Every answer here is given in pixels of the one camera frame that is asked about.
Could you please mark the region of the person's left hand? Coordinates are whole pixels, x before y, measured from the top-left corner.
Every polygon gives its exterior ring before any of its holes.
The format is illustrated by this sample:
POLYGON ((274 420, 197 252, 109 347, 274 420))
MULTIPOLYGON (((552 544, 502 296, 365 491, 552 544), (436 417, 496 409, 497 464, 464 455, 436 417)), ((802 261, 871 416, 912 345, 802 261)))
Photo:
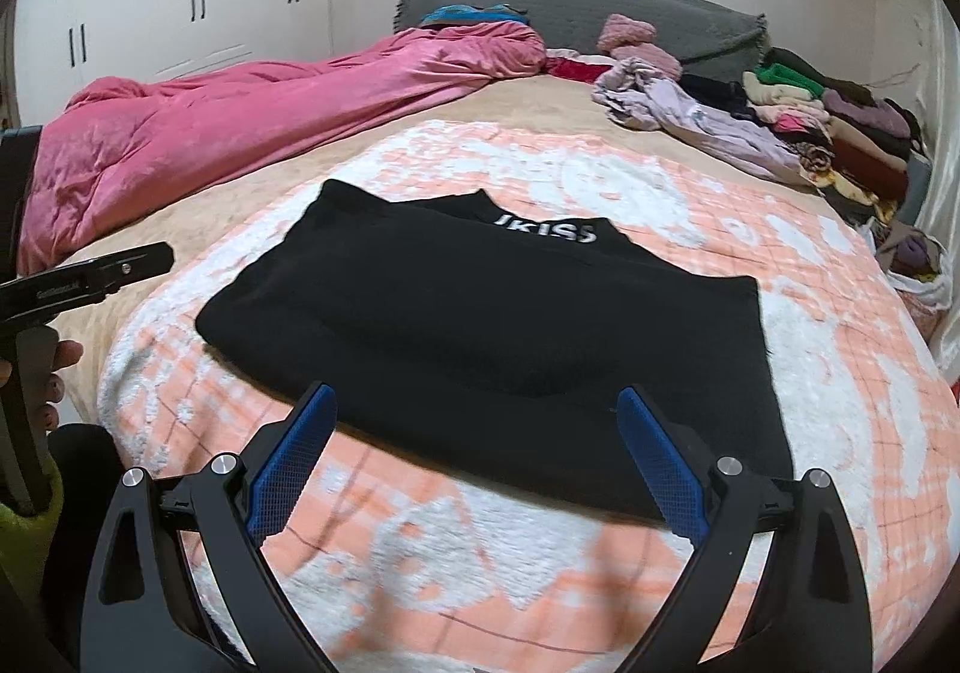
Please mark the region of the person's left hand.
MULTIPOLYGON (((59 341, 59 345, 53 353, 50 372, 41 386, 43 395, 34 400, 34 405, 28 411, 29 424, 34 431, 43 431, 44 434, 49 434, 49 432, 59 428, 60 418, 57 407, 64 402, 65 398, 65 382, 62 379, 62 371, 80 363, 84 352, 85 348, 80 341, 68 340, 68 338, 59 341)), ((20 380, 23 392, 29 393, 32 390, 39 389, 36 380, 31 379, 29 375, 24 375, 21 369, 16 364, 11 363, 8 358, 2 358, 0 366, 2 366, 2 387, 9 386, 11 381, 16 379, 20 380)))

